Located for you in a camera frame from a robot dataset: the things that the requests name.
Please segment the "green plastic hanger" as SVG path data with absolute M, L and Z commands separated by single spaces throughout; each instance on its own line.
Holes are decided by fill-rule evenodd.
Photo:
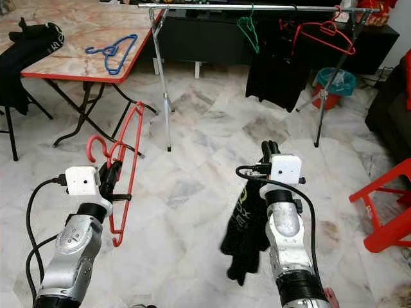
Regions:
M 259 39 L 258 39 L 258 32 L 256 31 L 256 24 L 253 19 L 254 15 L 254 5 L 250 6 L 249 15 L 246 17 L 239 17 L 236 21 L 237 27 L 247 41 L 250 44 L 250 47 L 253 49 L 255 54 L 259 54 Z

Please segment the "marble top folding table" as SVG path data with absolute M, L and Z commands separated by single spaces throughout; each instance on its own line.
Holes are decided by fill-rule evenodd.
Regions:
M 73 138 L 85 124 L 91 125 L 103 138 L 113 141 L 114 136 L 94 123 L 90 115 L 108 87 L 117 91 L 127 103 L 135 102 L 124 93 L 123 83 L 152 36 L 147 9 L 135 4 L 99 3 L 99 0 L 15 0 L 15 3 L 17 7 L 0 18 L 0 46 L 3 49 L 12 45 L 8 34 L 19 29 L 17 23 L 21 18 L 27 24 L 52 22 L 64 32 L 61 49 L 21 73 L 24 78 L 44 80 L 79 115 L 74 131 L 56 138 L 53 146 Z M 109 46 L 131 33 L 136 33 L 139 38 L 123 69 L 114 76 L 105 70 L 103 54 L 86 54 L 84 51 L 90 46 L 96 49 Z

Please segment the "black shirt with green logo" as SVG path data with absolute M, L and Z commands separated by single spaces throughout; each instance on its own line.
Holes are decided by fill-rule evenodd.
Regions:
M 259 193 L 264 185 L 261 181 L 247 181 L 235 203 L 220 245 L 224 255 L 232 256 L 227 276 L 239 286 L 244 285 L 247 273 L 258 272 L 259 253 L 270 246 L 265 235 L 267 203 Z

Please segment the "red bucket with teal bag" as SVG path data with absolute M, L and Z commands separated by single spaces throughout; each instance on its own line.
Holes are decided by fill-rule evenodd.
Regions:
M 319 71 L 313 82 L 314 95 L 319 94 L 320 91 L 325 88 L 327 80 L 335 71 L 336 69 L 334 67 L 323 68 Z M 337 106 L 342 97 L 351 96 L 355 88 L 357 88 L 357 77 L 355 74 L 352 74 L 349 71 L 339 70 L 335 75 L 334 80 L 331 82 L 331 88 L 328 90 L 325 109 L 329 110 Z

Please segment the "black garment with white print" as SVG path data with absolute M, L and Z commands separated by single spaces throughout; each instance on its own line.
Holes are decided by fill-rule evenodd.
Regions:
M 21 81 L 22 70 L 64 45 L 64 32 L 52 22 L 27 24 L 24 18 L 17 23 L 19 31 L 9 32 L 12 46 L 0 56 L 1 105 L 17 109 L 26 115 L 30 100 Z

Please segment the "blue plastic hanger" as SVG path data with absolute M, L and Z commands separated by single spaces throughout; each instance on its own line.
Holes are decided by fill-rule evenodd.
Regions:
M 101 49 L 96 49 L 96 47 L 90 46 L 86 47 L 84 51 L 86 54 L 103 54 L 103 56 L 105 56 L 105 58 L 103 59 L 105 70 L 107 71 L 107 73 L 114 76 L 115 74 L 119 74 L 123 69 L 126 59 L 132 52 L 132 49 L 136 44 L 136 39 L 138 38 L 139 36 L 136 35 L 136 33 L 131 33 L 131 35 L 124 36 L 123 38 L 118 39 L 117 41 L 115 41 L 115 43 L 109 46 L 101 47 Z M 125 46 L 126 41 L 129 41 L 129 45 L 127 45 L 127 48 L 124 52 L 120 53 L 119 50 L 121 49 L 121 47 Z M 118 56 L 119 61 L 116 62 L 115 65 L 110 65 L 110 60 L 113 58 L 117 58 Z

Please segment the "black TV console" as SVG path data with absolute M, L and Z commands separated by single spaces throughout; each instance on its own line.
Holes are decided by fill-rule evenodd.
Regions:
M 335 6 L 341 0 L 216 0 L 209 4 L 271 4 L 297 6 Z M 250 65 L 254 50 L 244 34 L 237 27 L 239 17 L 248 15 L 241 10 L 170 10 L 166 14 L 164 26 L 159 34 L 162 57 L 172 60 L 209 62 L 209 64 Z M 263 24 L 273 21 L 278 29 L 278 20 L 300 14 L 305 19 L 319 17 L 331 18 L 332 13 L 323 12 L 254 12 L 259 44 L 262 44 Z M 356 74 L 372 74 L 381 67 L 382 61 L 400 38 L 397 30 L 390 26 L 366 26 L 355 42 L 357 53 L 347 56 L 343 70 Z M 341 57 L 337 50 L 314 41 L 305 42 L 308 46 L 297 46 L 297 52 L 305 52 L 313 62 L 312 69 L 332 67 Z

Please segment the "red plastic stool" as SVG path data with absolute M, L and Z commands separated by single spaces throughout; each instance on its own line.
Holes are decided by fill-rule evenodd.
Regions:
M 366 207 L 366 212 L 372 222 L 373 232 L 363 240 L 363 244 L 372 253 L 382 252 L 390 246 L 411 248 L 411 241 L 404 239 L 411 235 L 411 189 L 402 190 L 385 187 L 385 184 L 400 176 L 411 179 L 411 158 L 406 158 L 396 167 L 391 168 L 387 173 L 349 196 L 350 202 L 362 200 Z M 382 224 L 379 219 L 378 209 L 370 196 L 375 191 L 399 194 L 398 203 L 407 208 L 402 213 L 397 214 L 390 222 Z

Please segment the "red doll figurine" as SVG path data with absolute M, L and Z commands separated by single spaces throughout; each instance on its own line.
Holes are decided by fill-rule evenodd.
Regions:
M 369 15 L 366 25 L 382 27 L 388 23 L 390 12 L 398 2 L 399 0 L 357 0 L 357 7 L 378 9 L 378 12 Z

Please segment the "black metal chair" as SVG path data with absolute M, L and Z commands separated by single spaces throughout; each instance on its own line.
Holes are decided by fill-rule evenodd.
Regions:
M 53 115 L 48 112 L 41 103 L 32 94 L 26 94 L 27 102 L 30 105 L 35 105 L 43 114 L 46 115 L 49 120 L 53 120 Z M 1 134 L 8 134 L 10 138 L 10 146 L 12 151 L 12 158 L 14 161 L 19 160 L 18 151 L 17 151 L 17 141 L 15 141 L 15 133 L 13 130 L 13 121 L 11 118 L 11 108 L 9 106 L 2 107 L 0 110 L 1 118 L 6 120 L 6 128 L 0 129 Z

